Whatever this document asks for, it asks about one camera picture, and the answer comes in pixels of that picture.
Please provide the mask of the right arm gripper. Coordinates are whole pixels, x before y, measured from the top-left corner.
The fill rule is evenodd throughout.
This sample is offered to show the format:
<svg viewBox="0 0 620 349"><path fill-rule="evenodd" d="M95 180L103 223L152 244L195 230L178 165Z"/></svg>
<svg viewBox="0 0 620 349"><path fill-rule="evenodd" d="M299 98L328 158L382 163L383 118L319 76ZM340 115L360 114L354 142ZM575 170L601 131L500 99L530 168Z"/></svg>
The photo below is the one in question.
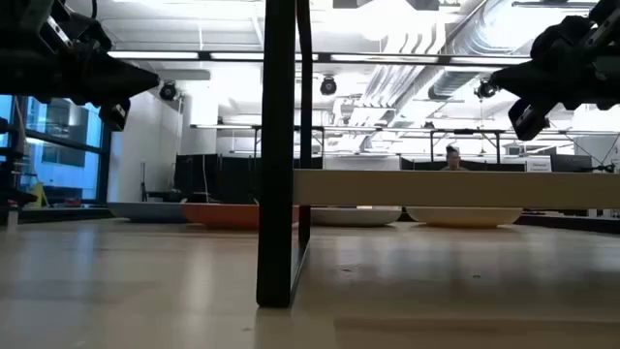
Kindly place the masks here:
<svg viewBox="0 0 620 349"><path fill-rule="evenodd" d="M530 100L568 109L620 103L620 0L599 0L587 16L566 16L534 41L532 60L494 72L489 82Z"/></svg>

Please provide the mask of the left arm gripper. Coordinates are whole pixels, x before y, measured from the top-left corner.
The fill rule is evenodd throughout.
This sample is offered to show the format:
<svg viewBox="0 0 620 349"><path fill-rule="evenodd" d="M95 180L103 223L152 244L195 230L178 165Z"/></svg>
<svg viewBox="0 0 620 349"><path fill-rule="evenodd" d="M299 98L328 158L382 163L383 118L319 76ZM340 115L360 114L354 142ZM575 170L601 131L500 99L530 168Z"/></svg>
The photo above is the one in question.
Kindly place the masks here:
<svg viewBox="0 0 620 349"><path fill-rule="evenodd" d="M107 54L98 0L86 0L88 16L66 1L0 0L0 94L103 106L159 85L157 74Z"/></svg>

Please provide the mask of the blue plate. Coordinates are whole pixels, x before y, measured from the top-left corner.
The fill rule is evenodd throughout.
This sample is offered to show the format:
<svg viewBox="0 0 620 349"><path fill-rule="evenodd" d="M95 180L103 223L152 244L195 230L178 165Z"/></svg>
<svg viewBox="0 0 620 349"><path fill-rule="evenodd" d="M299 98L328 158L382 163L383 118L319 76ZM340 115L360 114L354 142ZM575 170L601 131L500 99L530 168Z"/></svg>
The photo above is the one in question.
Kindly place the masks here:
<svg viewBox="0 0 620 349"><path fill-rule="evenodd" d="M140 223L185 224L181 203L139 202L108 203L109 211L117 218Z"/></svg>

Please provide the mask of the cream plate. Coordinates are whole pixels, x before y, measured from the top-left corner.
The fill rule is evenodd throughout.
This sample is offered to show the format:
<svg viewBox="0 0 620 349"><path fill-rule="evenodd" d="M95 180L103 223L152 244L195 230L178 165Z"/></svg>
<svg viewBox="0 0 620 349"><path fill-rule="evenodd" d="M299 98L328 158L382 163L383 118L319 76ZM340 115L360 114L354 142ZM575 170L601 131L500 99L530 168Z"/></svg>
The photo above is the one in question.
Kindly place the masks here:
<svg viewBox="0 0 620 349"><path fill-rule="evenodd" d="M420 223L442 228L496 228L514 223L522 213L520 207L407 206L406 211Z"/></svg>

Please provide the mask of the orange plate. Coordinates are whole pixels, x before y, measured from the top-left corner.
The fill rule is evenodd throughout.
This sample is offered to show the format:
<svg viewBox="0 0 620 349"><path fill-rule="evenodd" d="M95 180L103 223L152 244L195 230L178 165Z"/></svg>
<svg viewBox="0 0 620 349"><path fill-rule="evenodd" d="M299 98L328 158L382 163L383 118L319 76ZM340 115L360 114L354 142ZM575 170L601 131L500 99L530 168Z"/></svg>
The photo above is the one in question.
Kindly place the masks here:
<svg viewBox="0 0 620 349"><path fill-rule="evenodd" d="M241 204L185 203L184 217L191 223L216 230L258 230L260 207Z"/></svg>

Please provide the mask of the white plate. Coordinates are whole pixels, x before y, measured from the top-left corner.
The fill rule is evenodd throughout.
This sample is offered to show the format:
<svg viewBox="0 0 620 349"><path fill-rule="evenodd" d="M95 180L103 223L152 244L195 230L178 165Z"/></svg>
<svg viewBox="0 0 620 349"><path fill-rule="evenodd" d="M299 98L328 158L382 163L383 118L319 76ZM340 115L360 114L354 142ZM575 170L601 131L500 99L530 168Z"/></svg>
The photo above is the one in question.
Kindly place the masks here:
<svg viewBox="0 0 620 349"><path fill-rule="evenodd" d="M400 206L379 208L313 207L311 223L323 227L381 227L396 222Z"/></svg>

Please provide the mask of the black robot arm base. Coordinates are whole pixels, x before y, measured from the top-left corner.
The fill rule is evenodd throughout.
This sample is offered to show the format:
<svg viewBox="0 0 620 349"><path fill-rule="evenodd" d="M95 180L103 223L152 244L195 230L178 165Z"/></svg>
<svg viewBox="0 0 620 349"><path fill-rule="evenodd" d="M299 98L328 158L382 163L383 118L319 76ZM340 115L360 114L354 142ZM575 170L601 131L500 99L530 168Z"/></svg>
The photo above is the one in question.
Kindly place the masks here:
<svg viewBox="0 0 620 349"><path fill-rule="evenodd" d="M21 160L24 157L23 136L18 128L0 117L0 136L7 136L6 146L0 146L0 227L7 228L7 211L15 207L19 211L35 200L35 197L18 189Z"/></svg>

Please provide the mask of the light wooden shelf board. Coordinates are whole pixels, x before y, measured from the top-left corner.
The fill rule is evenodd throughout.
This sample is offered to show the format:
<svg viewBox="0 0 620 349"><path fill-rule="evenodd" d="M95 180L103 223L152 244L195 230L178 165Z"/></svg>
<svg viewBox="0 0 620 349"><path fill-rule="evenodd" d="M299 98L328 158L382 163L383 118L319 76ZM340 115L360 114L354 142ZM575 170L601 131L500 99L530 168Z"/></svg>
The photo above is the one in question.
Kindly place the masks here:
<svg viewBox="0 0 620 349"><path fill-rule="evenodd" d="M296 170L300 206L620 209L620 174Z"/></svg>

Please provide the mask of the white sign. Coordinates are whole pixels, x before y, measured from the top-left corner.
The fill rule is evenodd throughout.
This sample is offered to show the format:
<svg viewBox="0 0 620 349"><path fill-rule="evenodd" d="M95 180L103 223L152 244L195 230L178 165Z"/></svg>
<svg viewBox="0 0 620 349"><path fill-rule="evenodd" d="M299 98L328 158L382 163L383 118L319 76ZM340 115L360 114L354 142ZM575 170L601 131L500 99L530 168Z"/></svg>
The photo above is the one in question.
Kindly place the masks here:
<svg viewBox="0 0 620 349"><path fill-rule="evenodd" d="M525 171L528 173L551 173L551 159L549 156L531 156L524 159Z"/></svg>

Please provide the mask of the black framed window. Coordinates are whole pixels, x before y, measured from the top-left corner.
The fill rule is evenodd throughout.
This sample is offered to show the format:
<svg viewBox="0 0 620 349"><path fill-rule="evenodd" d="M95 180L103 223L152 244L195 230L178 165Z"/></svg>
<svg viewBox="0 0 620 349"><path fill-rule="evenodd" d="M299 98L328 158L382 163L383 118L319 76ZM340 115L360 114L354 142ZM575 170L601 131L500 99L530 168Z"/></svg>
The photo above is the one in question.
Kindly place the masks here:
<svg viewBox="0 0 620 349"><path fill-rule="evenodd" d="M98 108L0 95L0 117L25 128L19 190L29 193L42 181L47 207L94 206L107 199L111 132Z"/></svg>

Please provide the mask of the person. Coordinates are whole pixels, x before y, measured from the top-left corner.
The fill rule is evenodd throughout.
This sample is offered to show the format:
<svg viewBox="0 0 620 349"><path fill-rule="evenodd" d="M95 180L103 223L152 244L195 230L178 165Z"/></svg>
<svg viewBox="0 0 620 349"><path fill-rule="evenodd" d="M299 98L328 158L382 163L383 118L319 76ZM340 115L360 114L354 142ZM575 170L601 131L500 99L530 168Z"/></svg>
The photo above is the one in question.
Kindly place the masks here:
<svg viewBox="0 0 620 349"><path fill-rule="evenodd" d="M446 161L447 164L443 167L443 171L466 171L466 168L460 164L459 150L452 145L446 147Z"/></svg>

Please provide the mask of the yellow floor sign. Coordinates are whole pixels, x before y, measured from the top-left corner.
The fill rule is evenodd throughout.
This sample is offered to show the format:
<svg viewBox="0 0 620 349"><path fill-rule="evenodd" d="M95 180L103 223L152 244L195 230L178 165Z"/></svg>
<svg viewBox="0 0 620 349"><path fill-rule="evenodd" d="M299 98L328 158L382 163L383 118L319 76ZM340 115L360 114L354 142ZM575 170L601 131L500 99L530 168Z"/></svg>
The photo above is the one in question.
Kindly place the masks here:
<svg viewBox="0 0 620 349"><path fill-rule="evenodd" d="M38 181L33 184L29 191L35 197L35 200L31 203L28 203L26 207L28 208L43 208L48 206L47 195L44 188L44 183L42 181Z"/></svg>

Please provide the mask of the ceiling light rail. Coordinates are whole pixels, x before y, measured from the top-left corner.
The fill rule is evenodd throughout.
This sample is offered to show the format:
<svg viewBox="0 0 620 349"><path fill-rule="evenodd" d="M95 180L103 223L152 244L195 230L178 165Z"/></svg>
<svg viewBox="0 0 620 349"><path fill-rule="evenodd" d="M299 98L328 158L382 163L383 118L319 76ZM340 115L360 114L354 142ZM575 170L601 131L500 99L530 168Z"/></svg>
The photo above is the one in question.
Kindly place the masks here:
<svg viewBox="0 0 620 349"><path fill-rule="evenodd" d="M149 51L116 50L109 55L135 61L216 61L230 63L263 62L261 51ZM319 64L420 65L502 68L525 63L527 56L514 55L446 55L315 52L310 55Z"/></svg>

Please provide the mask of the black partition wall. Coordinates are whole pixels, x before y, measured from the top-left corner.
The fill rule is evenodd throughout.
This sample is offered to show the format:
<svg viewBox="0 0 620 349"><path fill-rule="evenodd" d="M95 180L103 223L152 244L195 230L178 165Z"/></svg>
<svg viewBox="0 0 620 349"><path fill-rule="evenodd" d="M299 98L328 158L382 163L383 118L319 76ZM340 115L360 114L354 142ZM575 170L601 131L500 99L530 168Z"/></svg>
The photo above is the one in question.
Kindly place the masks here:
<svg viewBox="0 0 620 349"><path fill-rule="evenodd" d="M173 188L197 203L290 203L292 171L300 167L298 158L284 165L259 154L179 155Z"/></svg>

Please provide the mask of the black metal shelf frame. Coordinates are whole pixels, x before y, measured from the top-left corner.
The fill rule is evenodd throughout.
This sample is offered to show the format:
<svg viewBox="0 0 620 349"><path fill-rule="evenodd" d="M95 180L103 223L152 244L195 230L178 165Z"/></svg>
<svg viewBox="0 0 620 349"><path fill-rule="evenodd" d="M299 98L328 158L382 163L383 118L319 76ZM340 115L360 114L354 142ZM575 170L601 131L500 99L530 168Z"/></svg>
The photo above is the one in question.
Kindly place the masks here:
<svg viewBox="0 0 620 349"><path fill-rule="evenodd" d="M256 301L287 308L293 291L295 0L265 0Z"/></svg>

